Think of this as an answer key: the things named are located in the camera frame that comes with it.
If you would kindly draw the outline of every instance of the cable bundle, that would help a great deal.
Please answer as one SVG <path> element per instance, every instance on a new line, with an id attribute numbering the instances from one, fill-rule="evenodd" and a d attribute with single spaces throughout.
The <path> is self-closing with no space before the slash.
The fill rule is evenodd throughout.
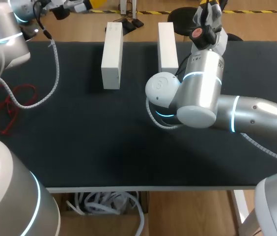
<path id="1" fill-rule="evenodd" d="M 130 200 L 134 202 L 132 208 L 138 208 L 140 224 L 135 236 L 139 236 L 142 233 L 144 227 L 144 213 L 139 203 L 138 192 L 137 197 L 134 197 L 128 192 L 91 192 L 85 198 L 84 193 L 75 193 L 75 206 L 72 205 L 69 201 L 66 201 L 66 203 L 79 215 L 121 215 L 125 212 Z"/>

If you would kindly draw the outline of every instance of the white cable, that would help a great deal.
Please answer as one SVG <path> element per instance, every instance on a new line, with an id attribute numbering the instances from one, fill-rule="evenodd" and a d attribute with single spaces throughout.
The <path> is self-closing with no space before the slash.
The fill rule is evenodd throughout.
<path id="1" fill-rule="evenodd" d="M 144 213 L 138 200 L 139 193 L 136 192 L 136 194 L 137 194 L 137 197 L 127 192 L 113 192 L 113 193 L 112 192 L 91 192 L 86 196 L 84 200 L 84 207 L 87 210 L 88 214 L 120 215 L 120 214 L 123 214 L 126 208 L 126 205 L 131 199 L 135 203 L 135 206 L 138 207 L 140 223 L 135 236 L 140 236 L 144 228 Z M 80 203 L 82 203 L 83 196 L 84 196 L 84 193 L 80 193 L 80 196 L 78 193 L 75 193 L 74 195 L 75 206 L 72 205 L 69 201 L 66 201 L 68 206 L 72 208 L 79 215 L 85 215 L 86 213 L 86 212 L 83 212 L 79 206 Z"/>
<path id="2" fill-rule="evenodd" d="M 60 66 L 59 66 L 59 59 L 58 59 L 58 53 L 57 53 L 57 50 L 56 50 L 55 41 L 53 39 L 51 39 L 50 42 L 51 42 L 51 46 L 53 47 L 54 55 L 55 55 L 55 68 L 56 68 L 55 85 L 53 86 L 52 90 L 43 99 L 41 99 L 39 102 L 37 102 L 33 105 L 30 105 L 30 106 L 23 106 L 22 104 L 20 104 L 16 100 L 15 96 L 13 95 L 13 92 L 11 91 L 9 86 L 6 84 L 6 82 L 2 78 L 0 78 L 0 83 L 4 86 L 5 90 L 7 91 L 9 96 L 11 97 L 11 100 L 13 101 L 13 103 L 21 109 L 30 109 L 30 108 L 37 107 L 40 104 L 42 104 L 43 102 L 45 102 L 55 92 L 55 89 L 56 89 L 56 87 L 58 85 L 58 82 L 59 82 Z"/>
<path id="3" fill-rule="evenodd" d="M 140 236 L 143 231 L 143 228 L 144 228 L 144 213 L 143 213 L 142 207 L 140 206 L 140 203 L 136 197 L 134 197 L 133 195 L 131 195 L 127 192 L 119 192 L 119 194 L 125 195 L 126 197 L 132 199 L 137 204 L 138 213 L 139 213 L 139 217 L 140 217 L 140 223 L 139 223 L 139 227 L 138 227 L 138 230 L 137 230 L 135 236 Z"/>
<path id="4" fill-rule="evenodd" d="M 75 208 L 75 206 L 73 206 L 69 201 L 66 201 L 66 203 L 67 203 L 68 206 L 69 206 L 70 208 L 72 208 L 77 214 L 79 214 L 79 215 L 85 215 L 84 213 L 81 214 L 81 213 Z"/>
<path id="5" fill-rule="evenodd" d="M 268 150 L 267 148 L 263 147 L 262 145 L 258 144 L 256 141 L 254 141 L 252 138 L 250 138 L 247 134 L 241 133 L 241 135 L 248 140 L 250 143 L 252 143 L 253 145 L 255 145 L 258 149 L 261 149 L 262 151 L 266 152 L 267 154 L 269 154 L 270 156 L 274 157 L 277 159 L 277 154 Z"/>
<path id="6" fill-rule="evenodd" d="M 149 101 L 148 101 L 148 98 L 146 98 L 146 109 L 147 109 L 147 113 L 149 115 L 149 117 L 152 119 L 152 121 L 154 122 L 155 125 L 157 125 L 158 127 L 162 128 L 162 129 L 167 129 L 167 130 L 172 130 L 172 129 L 177 129 L 179 127 L 181 127 L 181 125 L 175 125 L 175 126 L 164 126 L 164 125 L 161 125 L 159 124 L 155 118 L 153 117 L 150 109 L 149 109 Z"/>

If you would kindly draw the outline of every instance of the black table mat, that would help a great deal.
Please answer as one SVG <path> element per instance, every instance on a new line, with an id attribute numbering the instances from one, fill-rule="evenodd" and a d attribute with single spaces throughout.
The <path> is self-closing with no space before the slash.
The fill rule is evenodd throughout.
<path id="1" fill-rule="evenodd" d="M 52 88 L 49 42 L 28 43 L 29 62 L 6 70 L 12 86 Z M 57 43 L 60 82 L 38 108 L 20 111 L 5 143 L 46 187 L 254 186 L 277 173 L 277 160 L 240 134 L 157 128 L 145 108 L 145 84 L 157 73 L 156 43 L 124 43 L 120 90 L 103 90 L 103 43 Z M 190 43 L 177 43 L 179 61 Z M 277 43 L 229 42 L 222 94 L 277 102 Z M 30 95 L 21 93 L 25 101 Z M 6 92 L 0 89 L 0 101 Z M 0 115 L 0 125 L 8 123 Z M 252 136 L 277 152 L 277 141 Z"/>

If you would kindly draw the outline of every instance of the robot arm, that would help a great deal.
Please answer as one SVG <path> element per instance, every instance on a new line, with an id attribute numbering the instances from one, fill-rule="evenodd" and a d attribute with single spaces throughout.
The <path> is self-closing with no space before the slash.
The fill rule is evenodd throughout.
<path id="1" fill-rule="evenodd" d="M 29 50 L 11 7 L 0 3 L 0 68 L 22 64 L 29 58 Z"/>
<path id="2" fill-rule="evenodd" d="M 42 14 L 52 11 L 58 20 L 65 19 L 70 15 L 70 9 L 75 9 L 77 12 L 82 10 L 90 10 L 101 6 L 107 0 L 37 0 L 42 6 Z M 21 25 L 28 24 L 35 19 L 33 5 L 36 0 L 0 0 L 6 2 L 12 8 L 15 18 Z"/>
<path id="3" fill-rule="evenodd" d="M 157 106 L 156 111 L 165 123 L 168 120 L 170 124 L 182 123 L 193 128 L 214 127 L 277 138 L 276 103 L 221 95 L 224 68 L 224 47 L 220 47 L 223 34 L 221 10 L 214 0 L 204 2 L 205 7 L 201 4 L 194 16 L 197 27 L 190 35 L 192 55 L 183 81 L 167 72 L 154 75 L 145 88 L 148 100 Z M 207 18 L 202 21 L 205 9 Z M 208 36 L 214 33 L 220 36 L 213 37 L 216 42 L 210 42 Z"/>

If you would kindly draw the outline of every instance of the wooden floor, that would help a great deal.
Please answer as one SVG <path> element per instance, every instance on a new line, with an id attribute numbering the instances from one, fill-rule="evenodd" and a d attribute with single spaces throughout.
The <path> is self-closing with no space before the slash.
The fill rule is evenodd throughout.
<path id="1" fill-rule="evenodd" d="M 137 9 L 140 11 L 171 11 L 182 6 L 198 5 L 196 0 L 137 1 Z M 117 9 L 117 5 L 117 0 L 109 0 L 101 9 Z M 229 0 L 226 9 L 277 10 L 277 0 Z M 43 24 L 55 41 L 104 41 L 107 22 L 118 18 L 120 16 L 117 14 L 71 14 L 67 19 L 57 21 L 53 15 L 48 15 L 43 18 Z M 124 40 L 157 41 L 158 22 L 165 22 L 167 15 L 138 15 L 138 18 L 145 26 L 126 35 Z M 277 41 L 277 14 L 223 14 L 222 23 L 226 32 L 236 34 L 244 40 Z M 40 34 L 34 40 L 45 38 Z M 176 41 L 183 41 L 183 37 L 176 35 Z M 253 191 L 245 194 L 251 210 Z M 148 226 L 144 235 L 150 236 L 234 236 L 237 232 L 226 191 L 152 192 L 146 221 Z M 60 235 L 134 235 L 136 223 L 130 231 L 123 230 L 131 222 L 120 218 L 110 223 L 103 219 L 102 224 L 92 224 L 79 217 L 65 216 Z"/>

